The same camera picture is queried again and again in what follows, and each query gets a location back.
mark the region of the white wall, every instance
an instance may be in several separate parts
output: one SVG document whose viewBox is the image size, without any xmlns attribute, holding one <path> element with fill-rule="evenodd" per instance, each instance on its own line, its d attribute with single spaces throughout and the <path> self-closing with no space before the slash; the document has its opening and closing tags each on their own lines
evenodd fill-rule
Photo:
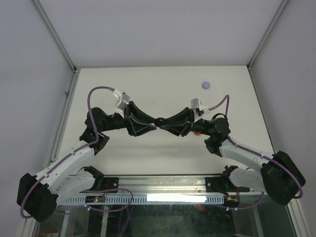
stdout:
<svg viewBox="0 0 316 237">
<path fill-rule="evenodd" d="M 76 66 L 246 65 L 281 0 L 40 0 Z"/>
<path fill-rule="evenodd" d="M 211 88 L 204 90 L 203 81 Z M 154 118 L 168 118 L 191 106 L 191 99 L 214 106 L 226 94 L 231 96 L 228 118 L 231 136 L 241 143 L 262 151 L 272 151 L 259 104 L 246 66 L 227 67 L 155 67 L 82 69 L 69 113 L 61 146 L 68 151 L 85 129 L 86 98 L 100 85 L 117 87 L 145 113 Z M 92 95 L 92 107 L 107 114 L 114 110 L 115 98 L 110 91 Z M 205 115 L 224 113 L 225 105 Z M 209 174 L 221 173 L 231 159 L 212 155 L 205 148 L 206 136 L 192 133 L 176 137 L 157 129 L 140 137 L 131 137 L 126 129 L 105 132 L 110 137 L 106 147 L 85 165 L 94 165 L 105 174 Z"/>
<path fill-rule="evenodd" d="M 292 0 L 253 68 L 276 150 L 292 157 L 307 183 L 302 205 L 316 235 L 316 1 Z"/>
<path fill-rule="evenodd" d="M 15 236 L 19 179 L 47 162 L 71 76 L 28 0 L 0 1 L 0 236 Z"/>
</svg>

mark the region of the glass panel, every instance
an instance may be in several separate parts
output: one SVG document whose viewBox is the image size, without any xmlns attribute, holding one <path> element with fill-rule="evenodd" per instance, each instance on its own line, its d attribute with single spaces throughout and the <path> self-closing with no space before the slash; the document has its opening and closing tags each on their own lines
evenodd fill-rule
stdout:
<svg viewBox="0 0 316 237">
<path fill-rule="evenodd" d="M 127 210 L 104 215 L 94 210 L 87 211 L 84 207 L 71 208 L 69 215 L 54 214 L 41 223 L 39 236 L 100 237 L 101 233 L 102 237 L 257 236 L 251 209 L 236 212 L 212 205 L 187 204 L 134 205 L 128 211 L 129 221 Z"/>
<path fill-rule="evenodd" d="M 296 236 L 286 206 L 281 206 L 267 197 L 258 205 L 258 214 L 264 236 Z"/>
</svg>

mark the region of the glass enclosure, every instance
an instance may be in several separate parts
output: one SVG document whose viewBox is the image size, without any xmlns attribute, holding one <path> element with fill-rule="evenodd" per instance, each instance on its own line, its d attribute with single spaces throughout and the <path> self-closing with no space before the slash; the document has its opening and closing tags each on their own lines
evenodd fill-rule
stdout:
<svg viewBox="0 0 316 237">
<path fill-rule="evenodd" d="M 286 206 L 278 205 L 268 196 L 254 208 L 229 210 L 222 205 L 205 203 L 141 203 L 147 194 L 176 193 L 221 196 L 206 192 L 205 176 L 119 177 L 119 187 L 131 190 L 137 198 L 119 212 L 87 210 L 89 205 L 99 210 L 115 210 L 128 202 L 127 193 L 99 196 L 83 195 L 70 198 L 46 221 L 37 225 L 34 236 L 39 237 L 294 237 L 295 231 Z M 229 193 L 236 198 L 236 193 Z M 239 207 L 255 203 L 260 193 L 255 190 L 238 197 Z"/>
</svg>

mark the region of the metal frame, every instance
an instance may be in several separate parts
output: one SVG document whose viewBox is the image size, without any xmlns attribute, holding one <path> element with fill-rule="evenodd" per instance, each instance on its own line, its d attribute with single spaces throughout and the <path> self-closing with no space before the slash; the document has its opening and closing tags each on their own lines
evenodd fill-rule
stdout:
<svg viewBox="0 0 316 237">
<path fill-rule="evenodd" d="M 34 9 L 38 12 L 39 17 L 41 18 L 43 24 L 47 28 L 48 33 L 52 37 L 52 39 L 53 39 L 54 43 L 56 44 L 58 50 L 60 51 L 61 55 L 63 56 L 63 58 L 67 62 L 67 64 L 70 67 L 70 69 L 73 72 L 75 72 L 76 71 L 76 67 L 74 66 L 74 63 L 73 63 L 71 57 L 69 56 L 69 54 L 66 51 L 63 43 L 61 42 L 61 40 L 60 40 L 55 28 L 51 24 L 51 21 L 49 20 L 49 18 L 47 16 L 42 4 L 40 3 L 39 0 L 31 0 L 31 1 L 33 3 Z"/>
<path fill-rule="evenodd" d="M 264 234 L 263 234 L 263 231 L 262 231 L 262 226 L 261 226 L 261 221 L 260 221 L 260 217 L 259 217 L 259 212 L 258 212 L 258 208 L 255 206 L 255 207 L 253 207 L 253 209 L 252 209 L 252 215 L 253 215 L 253 221 L 254 221 L 254 223 L 255 223 L 255 225 L 256 225 L 256 231 L 257 231 L 257 233 L 256 233 L 256 235 L 258 236 L 258 237 L 264 237 Z"/>
<path fill-rule="evenodd" d="M 292 219 L 293 227 L 298 237 L 312 237 L 311 229 L 307 223 L 301 203 L 298 199 L 293 199 L 288 205 L 288 216 Z"/>
<path fill-rule="evenodd" d="M 251 60 L 248 64 L 248 69 L 251 71 L 252 66 L 254 65 L 255 61 L 257 60 L 261 50 L 263 49 L 263 47 L 265 46 L 267 39 L 269 38 L 272 30 L 274 29 L 274 27 L 276 26 L 280 16 L 282 15 L 284 9 L 286 8 L 288 2 L 290 0 L 282 0 L 281 4 L 278 6 L 271 22 L 268 25 L 268 28 L 266 29 L 265 33 L 263 34 L 258 47 L 256 48 L 253 56 L 251 57 Z"/>
<path fill-rule="evenodd" d="M 61 147 L 62 138 L 64 136 L 66 123 L 67 123 L 67 119 L 68 119 L 69 112 L 70 112 L 70 107 L 71 107 L 71 104 L 72 104 L 72 101 L 74 98 L 79 73 L 80 73 L 80 70 L 76 70 L 75 73 L 72 74 L 68 89 L 65 92 L 66 99 L 64 101 L 64 105 L 62 107 L 60 118 L 58 120 L 58 125 L 57 125 L 56 131 L 55 131 L 55 137 L 54 137 L 53 143 L 51 145 L 50 151 L 48 153 L 47 165 L 49 165 L 50 162 L 57 160 L 57 158 L 58 158 L 58 153 L 59 153 L 59 150 Z"/>
</svg>

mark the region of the metal bar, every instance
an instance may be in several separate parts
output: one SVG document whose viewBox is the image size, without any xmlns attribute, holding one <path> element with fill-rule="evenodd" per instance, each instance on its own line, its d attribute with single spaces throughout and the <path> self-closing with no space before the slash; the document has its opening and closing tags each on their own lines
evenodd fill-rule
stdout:
<svg viewBox="0 0 316 237">
<path fill-rule="evenodd" d="M 51 147 L 49 155 L 48 155 L 48 162 L 47 162 L 48 165 L 51 161 L 54 161 L 58 158 L 57 155 L 58 155 L 58 152 L 59 152 L 59 149 L 61 146 L 62 137 L 63 137 L 64 132 L 65 132 L 66 122 L 67 122 L 70 107 L 71 107 L 71 104 L 72 104 L 72 101 L 74 98 L 75 88 L 76 88 L 76 85 L 78 82 L 78 77 L 79 77 L 79 72 L 76 71 L 76 73 L 73 73 L 71 80 L 70 80 L 69 87 L 68 87 L 67 91 L 65 92 L 66 98 L 65 98 L 64 105 L 62 107 L 60 119 L 58 121 L 57 129 L 56 129 L 56 133 L 55 133 L 55 138 L 54 138 L 52 147 Z"/>
<path fill-rule="evenodd" d="M 77 217 L 77 210 L 73 210 L 73 215 L 71 216 L 71 225 L 70 225 L 70 230 L 68 232 L 68 237 L 73 237 L 74 236 L 74 231 L 75 231 L 75 225 L 76 225 L 76 217 Z"/>
<path fill-rule="evenodd" d="M 109 210 L 108 206 L 104 206 L 104 210 L 107 211 Z M 103 219 L 102 219 L 102 226 L 101 226 L 101 234 L 100 236 L 106 236 L 107 233 L 107 226 L 108 226 L 108 217 L 109 217 L 109 213 L 108 212 L 104 212 L 103 213 Z"/>
<path fill-rule="evenodd" d="M 22 237 L 33 236 L 34 231 L 36 230 L 36 220 L 30 218 L 25 222 L 24 229 L 22 231 Z"/>
<path fill-rule="evenodd" d="M 289 217 L 292 219 L 293 226 L 297 236 L 312 237 L 312 232 L 306 220 L 301 203 L 297 199 L 287 205 Z"/>
<path fill-rule="evenodd" d="M 67 233 L 67 229 L 68 229 L 70 211 L 65 210 L 65 213 L 68 213 L 68 215 L 64 216 L 64 221 L 63 221 L 63 226 L 61 228 L 60 237 L 66 237 L 66 233 Z"/>
<path fill-rule="evenodd" d="M 194 195 L 206 197 L 206 201 L 204 202 L 194 202 L 194 204 L 216 204 L 221 205 L 224 203 L 224 195 L 223 194 L 208 194 L 208 195 Z M 134 195 L 133 201 L 131 205 L 185 205 L 192 204 L 192 202 L 183 202 L 183 201 L 148 201 L 147 195 Z M 88 205 L 127 205 L 130 202 L 131 196 L 127 195 L 108 195 L 104 201 L 101 202 L 93 202 L 93 200 L 88 201 Z"/>
<path fill-rule="evenodd" d="M 199 175 L 106 175 L 106 177 L 118 177 L 120 183 L 123 180 L 184 180 L 184 179 L 194 179 L 194 180 L 203 180 L 205 184 L 206 177 L 218 177 L 221 174 L 199 174 Z"/>
<path fill-rule="evenodd" d="M 254 65 L 255 61 L 257 60 L 261 50 L 263 49 L 264 45 L 267 42 L 267 39 L 271 35 L 272 30 L 276 26 L 280 16 L 282 15 L 284 9 L 286 8 L 287 4 L 289 3 L 289 0 L 282 0 L 281 4 L 278 6 L 271 22 L 268 25 L 268 28 L 266 29 L 265 33 L 263 34 L 258 47 L 256 48 L 249 64 L 248 64 L 248 69 L 251 70 L 252 66 Z"/>
<path fill-rule="evenodd" d="M 261 226 L 261 221 L 260 221 L 260 216 L 259 216 L 259 212 L 258 212 L 258 208 L 256 206 L 253 207 L 252 211 L 253 211 L 253 215 L 254 215 L 255 225 L 257 227 L 258 237 L 264 237 L 263 231 L 262 231 L 262 226 Z"/>
<path fill-rule="evenodd" d="M 70 69 L 75 72 L 76 71 L 76 67 L 73 63 L 73 61 L 71 60 L 68 52 L 66 51 L 63 43 L 61 42 L 55 28 L 53 27 L 51 21 L 49 20 L 42 4 L 40 3 L 39 0 L 31 0 L 33 3 L 33 6 L 35 7 L 35 10 L 38 12 L 41 20 L 43 21 L 45 27 L 48 30 L 48 33 L 50 34 L 50 36 L 52 37 L 53 41 L 55 42 L 58 50 L 60 51 L 61 55 L 63 56 L 63 58 L 65 59 L 65 61 L 67 62 L 68 66 L 70 67 Z"/>
</svg>

